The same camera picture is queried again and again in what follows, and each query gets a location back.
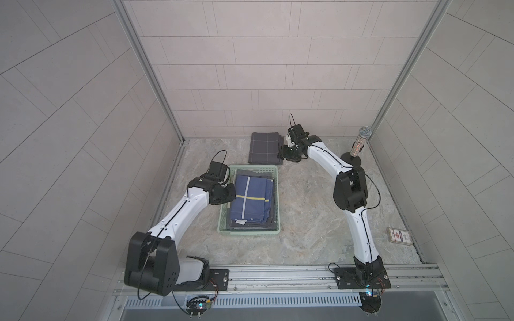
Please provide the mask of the blue pillowcase yellow stripe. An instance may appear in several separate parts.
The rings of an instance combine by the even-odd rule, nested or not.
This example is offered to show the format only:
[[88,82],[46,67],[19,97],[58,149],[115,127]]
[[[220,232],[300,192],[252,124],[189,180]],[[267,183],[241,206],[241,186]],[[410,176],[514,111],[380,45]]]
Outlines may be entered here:
[[265,223],[270,217],[274,181],[266,177],[237,175],[236,198],[230,206],[230,220],[236,223]]

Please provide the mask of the light green plastic basket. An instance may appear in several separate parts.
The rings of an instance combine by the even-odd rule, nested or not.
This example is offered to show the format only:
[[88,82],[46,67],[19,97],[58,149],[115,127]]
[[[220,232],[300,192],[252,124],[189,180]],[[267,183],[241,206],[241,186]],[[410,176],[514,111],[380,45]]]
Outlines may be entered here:
[[249,174],[253,177],[266,177],[274,181],[273,200],[270,217],[265,223],[244,225],[230,220],[230,204],[221,205],[218,232],[226,236],[268,236],[281,231],[280,206],[278,196],[278,167],[276,165],[230,165],[229,183],[234,183],[237,175]]

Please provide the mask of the dark grey checked pillowcase back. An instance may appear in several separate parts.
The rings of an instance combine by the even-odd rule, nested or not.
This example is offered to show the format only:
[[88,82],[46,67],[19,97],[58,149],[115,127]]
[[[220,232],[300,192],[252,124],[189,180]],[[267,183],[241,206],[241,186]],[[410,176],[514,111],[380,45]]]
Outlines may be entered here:
[[251,165],[281,165],[278,157],[283,145],[283,137],[278,132],[254,132],[251,135],[248,163]]

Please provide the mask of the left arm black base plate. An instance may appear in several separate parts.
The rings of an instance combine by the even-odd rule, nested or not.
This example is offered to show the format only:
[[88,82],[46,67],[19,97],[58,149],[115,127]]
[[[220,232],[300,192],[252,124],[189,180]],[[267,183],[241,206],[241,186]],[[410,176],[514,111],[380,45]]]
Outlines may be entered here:
[[229,269],[210,269],[209,274],[203,272],[199,280],[176,284],[173,290],[178,292],[226,291],[229,276]]

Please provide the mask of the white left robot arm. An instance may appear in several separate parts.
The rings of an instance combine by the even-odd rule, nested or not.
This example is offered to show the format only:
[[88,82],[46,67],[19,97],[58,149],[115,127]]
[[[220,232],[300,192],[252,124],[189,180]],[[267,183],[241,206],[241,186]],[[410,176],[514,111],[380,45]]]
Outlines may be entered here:
[[228,182],[230,167],[212,161],[206,173],[187,185],[179,203],[147,232],[136,232],[129,241],[124,284],[151,294],[204,290],[210,283],[207,259],[180,259],[177,247],[198,214],[209,205],[230,203],[236,198]]

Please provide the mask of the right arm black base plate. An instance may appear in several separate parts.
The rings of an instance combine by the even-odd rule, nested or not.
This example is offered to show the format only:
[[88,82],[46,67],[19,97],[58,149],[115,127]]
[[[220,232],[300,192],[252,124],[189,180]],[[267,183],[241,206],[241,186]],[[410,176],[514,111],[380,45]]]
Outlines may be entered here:
[[368,280],[359,279],[356,268],[331,269],[334,274],[338,290],[386,290],[392,287],[387,272],[381,268],[371,273]]

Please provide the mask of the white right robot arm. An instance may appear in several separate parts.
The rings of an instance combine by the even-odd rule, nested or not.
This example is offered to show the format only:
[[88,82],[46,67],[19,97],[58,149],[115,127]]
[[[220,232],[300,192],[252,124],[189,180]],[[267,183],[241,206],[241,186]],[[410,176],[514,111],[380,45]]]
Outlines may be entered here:
[[337,156],[318,136],[310,135],[300,124],[288,129],[286,141],[279,152],[281,159],[296,163],[311,159],[334,178],[333,200],[346,215],[353,239],[356,284],[363,288],[390,288],[369,226],[367,175],[358,158]]

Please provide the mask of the dark grey checked pillowcase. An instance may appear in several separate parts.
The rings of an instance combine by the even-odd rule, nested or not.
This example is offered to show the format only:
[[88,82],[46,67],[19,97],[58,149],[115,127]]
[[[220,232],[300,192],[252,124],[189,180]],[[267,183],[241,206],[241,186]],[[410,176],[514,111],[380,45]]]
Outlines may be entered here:
[[251,135],[248,163],[251,165],[281,165],[278,157],[283,145],[283,137],[278,132],[254,132]]
[[271,173],[238,169],[234,179],[236,198],[226,219],[229,231],[273,231],[277,228],[275,180]]

